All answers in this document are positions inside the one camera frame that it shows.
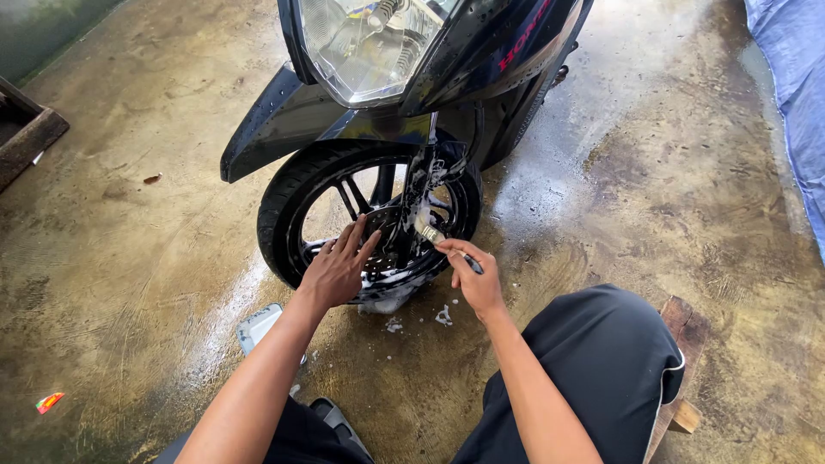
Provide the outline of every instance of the paintbrush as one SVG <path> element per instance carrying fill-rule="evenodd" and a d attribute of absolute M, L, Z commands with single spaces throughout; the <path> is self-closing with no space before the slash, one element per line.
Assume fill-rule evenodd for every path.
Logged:
<path fill-rule="evenodd" d="M 439 243 L 446 240 L 444 234 L 442 234 L 438 229 L 429 225 L 429 221 L 427 220 L 427 216 L 430 215 L 429 208 L 422 208 L 418 215 L 415 217 L 415 230 L 418 231 L 419 234 L 423 235 L 423 237 L 427 240 L 430 240 L 432 244 L 438 245 Z M 484 270 L 481 268 L 481 265 L 478 261 L 473 259 L 472 256 L 468 255 L 467 253 L 457 249 L 457 252 L 461 253 L 461 256 L 464 257 L 464 260 L 469 264 L 469 266 L 475 271 L 476 274 L 484 274 Z"/>

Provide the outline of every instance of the headlight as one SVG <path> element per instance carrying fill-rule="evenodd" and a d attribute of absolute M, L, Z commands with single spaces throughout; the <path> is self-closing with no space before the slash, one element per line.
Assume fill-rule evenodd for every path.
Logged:
<path fill-rule="evenodd" d="M 309 59 L 353 107 L 396 102 L 456 0 L 299 0 Z"/>

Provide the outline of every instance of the concrete floor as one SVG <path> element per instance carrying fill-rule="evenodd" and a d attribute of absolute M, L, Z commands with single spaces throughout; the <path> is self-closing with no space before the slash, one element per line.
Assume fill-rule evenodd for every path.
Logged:
<path fill-rule="evenodd" d="M 520 326 L 599 282 L 710 318 L 687 390 L 704 421 L 658 462 L 825 462 L 825 272 L 744 22 L 738 0 L 597 2 L 570 77 L 483 175 L 475 242 Z M 130 0 L 28 85 L 72 129 L 0 196 L 4 459 L 151 461 L 241 361 L 236 323 L 289 299 L 254 234 L 280 164 L 218 175 L 284 59 L 275 0 Z M 332 397 L 379 462 L 446 462 L 496 369 L 463 301 L 433 320 L 454 298 L 440 276 L 403 334 L 331 311 L 298 398 Z"/>

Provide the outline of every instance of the hand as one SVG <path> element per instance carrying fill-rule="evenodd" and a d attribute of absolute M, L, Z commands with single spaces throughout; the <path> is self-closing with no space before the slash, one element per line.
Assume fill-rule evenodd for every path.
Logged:
<path fill-rule="evenodd" d="M 444 240 L 436 245 L 436 249 L 446 254 L 453 265 L 453 288 L 461 288 L 464 298 L 473 306 L 478 320 L 486 324 L 493 317 L 507 315 L 494 256 L 481 251 L 470 242 L 458 239 Z M 456 250 L 461 250 L 478 261 L 484 274 L 476 274 Z"/>
<path fill-rule="evenodd" d="M 304 273 L 295 292 L 297 296 L 309 298 L 319 309 L 323 307 L 323 311 L 355 297 L 361 289 L 361 271 L 381 238 L 381 231 L 376 230 L 358 251 L 365 222 L 365 215 L 358 216 L 337 239 L 321 247 Z"/>

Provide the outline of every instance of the scooter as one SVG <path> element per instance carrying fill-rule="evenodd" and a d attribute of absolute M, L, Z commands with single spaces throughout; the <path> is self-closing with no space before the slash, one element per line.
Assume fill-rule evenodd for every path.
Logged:
<path fill-rule="evenodd" d="M 403 298 L 435 278 L 448 262 L 416 234 L 416 216 L 427 208 L 447 237 L 473 236 L 480 171 L 512 152 L 564 79 L 591 6 L 279 0 L 290 61 L 220 160 L 231 183 L 292 154 L 258 210 L 257 239 L 271 270 L 293 288 L 301 283 L 334 239 L 311 239 L 317 228 L 304 223 L 318 215 L 320 198 L 328 213 L 337 196 L 346 221 L 366 215 L 365 236 L 382 231 L 352 303 Z"/>

